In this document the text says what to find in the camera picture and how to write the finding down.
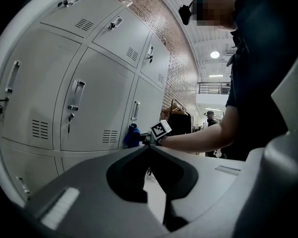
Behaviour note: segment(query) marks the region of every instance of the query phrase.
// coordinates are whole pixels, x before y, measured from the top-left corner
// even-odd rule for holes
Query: forearm
[[[219,123],[194,133],[167,137],[161,145],[183,152],[209,152],[226,147],[232,142],[233,137],[225,133]]]

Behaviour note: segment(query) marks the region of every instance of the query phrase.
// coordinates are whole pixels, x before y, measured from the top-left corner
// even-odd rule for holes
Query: brick wall
[[[170,61],[161,116],[177,99],[194,117],[194,125],[201,124],[196,107],[198,70],[189,43],[171,10],[162,0],[131,0],[130,9],[145,21],[161,39],[166,39]]]

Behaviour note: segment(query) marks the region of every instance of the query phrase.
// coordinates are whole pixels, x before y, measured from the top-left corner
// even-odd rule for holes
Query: ceiling light
[[[223,75],[210,75],[209,77],[223,77]]]
[[[211,109],[211,108],[205,108],[205,109],[208,109],[208,110],[216,110],[216,111],[222,111],[222,109]]]
[[[219,52],[217,52],[217,51],[213,51],[212,53],[211,53],[211,57],[212,58],[218,58],[220,56],[220,54],[219,54]]]

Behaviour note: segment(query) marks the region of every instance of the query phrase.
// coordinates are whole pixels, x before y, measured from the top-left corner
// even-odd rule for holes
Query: ventilation slot
[[[32,136],[49,139],[49,125],[46,122],[32,120]]]
[[[126,54],[132,60],[137,61],[138,53],[134,51],[132,48],[129,48]]]
[[[103,143],[116,143],[118,131],[104,130]]]
[[[93,23],[82,18],[75,26],[84,31],[87,31],[93,26]]]
[[[163,84],[163,76],[159,73],[158,80],[161,84]]]

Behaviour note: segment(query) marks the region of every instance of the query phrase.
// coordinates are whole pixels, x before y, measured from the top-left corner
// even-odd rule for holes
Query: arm
[[[238,129],[237,108],[228,106],[220,123],[203,130],[172,137],[165,137],[161,145],[184,152],[209,152],[233,143]]]

